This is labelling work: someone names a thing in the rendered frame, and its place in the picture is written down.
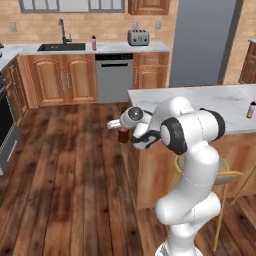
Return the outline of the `wooden wall cupboard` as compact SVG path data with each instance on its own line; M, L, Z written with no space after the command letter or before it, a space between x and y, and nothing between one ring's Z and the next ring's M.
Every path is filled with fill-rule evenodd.
M130 15L167 15L170 0L128 0Z

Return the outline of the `wooden corner cupboard run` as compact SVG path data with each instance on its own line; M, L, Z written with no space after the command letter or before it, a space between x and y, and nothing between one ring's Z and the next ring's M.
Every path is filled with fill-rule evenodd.
M27 99L17 59L2 71L7 96L17 125L20 125L27 109Z

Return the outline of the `grey fridge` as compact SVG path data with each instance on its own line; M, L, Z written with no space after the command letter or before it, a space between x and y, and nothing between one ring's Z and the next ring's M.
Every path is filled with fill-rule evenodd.
M179 0L170 87L224 81L244 0Z

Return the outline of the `silver toaster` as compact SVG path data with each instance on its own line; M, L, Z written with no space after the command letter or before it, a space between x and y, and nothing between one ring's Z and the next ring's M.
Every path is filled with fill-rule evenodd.
M127 41L130 46L148 46L149 32L147 30L129 30Z

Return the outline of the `black and silver oven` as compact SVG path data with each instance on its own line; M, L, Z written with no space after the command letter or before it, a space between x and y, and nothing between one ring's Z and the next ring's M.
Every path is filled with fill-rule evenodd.
M16 126L5 82L0 75L0 176L5 174L19 138L20 132Z

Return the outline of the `large dark brown bottle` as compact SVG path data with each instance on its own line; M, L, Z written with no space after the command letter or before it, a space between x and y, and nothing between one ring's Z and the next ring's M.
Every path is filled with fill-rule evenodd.
M126 128L118 129L118 141L120 143L127 143L129 141L129 130Z

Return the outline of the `wooden base cupboard run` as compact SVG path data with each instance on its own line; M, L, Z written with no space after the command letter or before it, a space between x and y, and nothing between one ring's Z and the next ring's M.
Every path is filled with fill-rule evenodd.
M28 106L96 103L94 54L19 55Z

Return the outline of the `wooden drawer and cupboard unit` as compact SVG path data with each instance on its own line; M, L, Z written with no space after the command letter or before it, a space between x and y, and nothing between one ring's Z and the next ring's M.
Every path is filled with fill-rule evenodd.
M146 52L133 55L133 87L135 89L165 88L168 52Z

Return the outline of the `yellow stool grey seat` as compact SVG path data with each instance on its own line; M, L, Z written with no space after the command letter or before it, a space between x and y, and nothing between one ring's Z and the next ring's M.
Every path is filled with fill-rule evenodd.
M247 185L249 179L251 178L251 176L254 174L255 171L256 171L256 165L251 170L250 174L247 176L246 180L243 182L242 186L240 187L240 189L236 193L236 195L235 195L235 197L232 201L232 204L234 204L237 201L237 199L241 196L242 191L244 190L244 188ZM217 245L218 245L218 239L219 239L220 228L221 228L221 223L222 223L222 218L223 218L223 213L224 213L224 207L225 207L225 202L226 202L226 199L227 199L228 185L232 182L237 181L242 176L243 176L243 173L241 173L239 171L236 171L236 170L231 170L229 168L229 165L226 162L226 160L221 159L219 171L217 173L214 184L217 185L217 186L223 185L224 188L223 188L222 196L221 196L221 210L220 210L220 214L219 214L219 217L218 217L218 223L217 223L217 228L216 228L216 232L215 232L213 251L216 251Z

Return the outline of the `black sink basin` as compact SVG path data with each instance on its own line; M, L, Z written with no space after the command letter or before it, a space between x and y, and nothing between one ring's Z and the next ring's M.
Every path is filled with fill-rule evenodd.
M84 50L86 50L86 43L41 44L40 47L37 49L38 52Z

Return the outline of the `grey framed window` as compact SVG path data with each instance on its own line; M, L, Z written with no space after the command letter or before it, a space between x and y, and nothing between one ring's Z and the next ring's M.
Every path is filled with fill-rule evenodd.
M24 13L124 13L125 0L19 0Z

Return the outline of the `wooden tall cupboard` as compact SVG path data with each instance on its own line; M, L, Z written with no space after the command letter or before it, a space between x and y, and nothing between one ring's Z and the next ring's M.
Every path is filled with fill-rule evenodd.
M256 84L256 39L249 41L239 82L241 84Z

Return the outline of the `small brown bottle pink cap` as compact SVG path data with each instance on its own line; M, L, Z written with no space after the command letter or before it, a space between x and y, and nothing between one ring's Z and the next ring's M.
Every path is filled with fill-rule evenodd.
M254 114L254 110L256 108L256 102L255 101L252 101L249 105L249 108L248 108L248 111L247 111L247 114L246 114L246 117L247 118L252 118L253 114Z

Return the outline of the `dark metal faucet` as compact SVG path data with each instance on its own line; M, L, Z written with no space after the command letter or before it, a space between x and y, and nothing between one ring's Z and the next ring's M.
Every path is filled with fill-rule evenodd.
M61 27L61 35L62 35L62 42L63 42L63 44L71 43L72 39L66 37L63 19L60 18L58 20L58 23L59 23L59 25Z

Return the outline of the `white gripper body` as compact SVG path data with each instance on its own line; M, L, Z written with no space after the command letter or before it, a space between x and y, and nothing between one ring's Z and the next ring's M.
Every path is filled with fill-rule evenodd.
M111 120L107 123L108 129L117 129L121 127L121 122L119 119Z

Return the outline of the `wooden island cabinet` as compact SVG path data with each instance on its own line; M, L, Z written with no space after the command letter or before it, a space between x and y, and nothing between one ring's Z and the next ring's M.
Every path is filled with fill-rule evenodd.
M234 198L256 166L256 133L225 135L210 145L216 148L231 170L242 173L240 179L228 185L227 197ZM138 150L137 155L137 208L151 208L171 188L175 154L158 141L149 149Z

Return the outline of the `silver dishwasher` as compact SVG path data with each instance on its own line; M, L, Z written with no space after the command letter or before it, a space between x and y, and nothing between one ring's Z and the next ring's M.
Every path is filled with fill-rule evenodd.
M127 102L128 91L132 88L133 54L97 54L95 59L98 102Z

